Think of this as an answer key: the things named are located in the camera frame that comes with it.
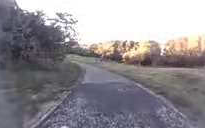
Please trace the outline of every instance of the green grass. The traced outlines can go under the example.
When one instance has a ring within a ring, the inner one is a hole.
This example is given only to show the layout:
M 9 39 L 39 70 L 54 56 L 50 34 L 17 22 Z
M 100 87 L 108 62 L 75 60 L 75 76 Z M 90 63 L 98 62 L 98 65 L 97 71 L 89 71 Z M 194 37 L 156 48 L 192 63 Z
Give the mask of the green grass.
M 73 88 L 82 73 L 78 65 L 69 61 L 50 70 L 14 67 L 6 71 L 8 80 L 13 82 L 10 88 L 19 95 L 20 109 L 28 119 L 41 112 L 42 108 L 50 109 L 50 104 L 60 101 L 63 93 Z
M 141 67 L 115 62 L 100 62 L 95 58 L 70 55 L 82 62 L 120 74 L 171 101 L 179 110 L 196 121 L 205 120 L 205 68 Z

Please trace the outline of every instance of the asphalt path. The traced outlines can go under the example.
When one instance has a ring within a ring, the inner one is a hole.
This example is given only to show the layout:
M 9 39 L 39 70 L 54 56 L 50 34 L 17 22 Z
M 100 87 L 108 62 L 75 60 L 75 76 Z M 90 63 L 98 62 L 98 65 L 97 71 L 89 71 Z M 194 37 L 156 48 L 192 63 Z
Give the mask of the asphalt path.
M 38 128 L 193 128 L 184 115 L 124 77 L 80 65 L 84 80 Z

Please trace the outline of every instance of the sky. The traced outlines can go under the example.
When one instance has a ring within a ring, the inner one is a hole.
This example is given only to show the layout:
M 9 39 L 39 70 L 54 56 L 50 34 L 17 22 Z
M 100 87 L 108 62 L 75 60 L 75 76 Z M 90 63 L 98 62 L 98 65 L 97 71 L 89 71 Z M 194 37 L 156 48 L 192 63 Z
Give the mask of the sky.
M 205 33 L 205 0 L 16 0 L 49 16 L 68 12 L 82 44 L 109 40 L 156 40 Z

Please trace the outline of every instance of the paved path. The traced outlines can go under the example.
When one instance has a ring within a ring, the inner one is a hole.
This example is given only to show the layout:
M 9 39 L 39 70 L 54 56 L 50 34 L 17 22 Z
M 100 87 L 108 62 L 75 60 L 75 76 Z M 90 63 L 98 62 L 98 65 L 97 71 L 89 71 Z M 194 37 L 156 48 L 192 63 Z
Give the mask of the paved path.
M 81 64 L 85 79 L 38 128 L 191 128 L 159 98 L 108 71 Z

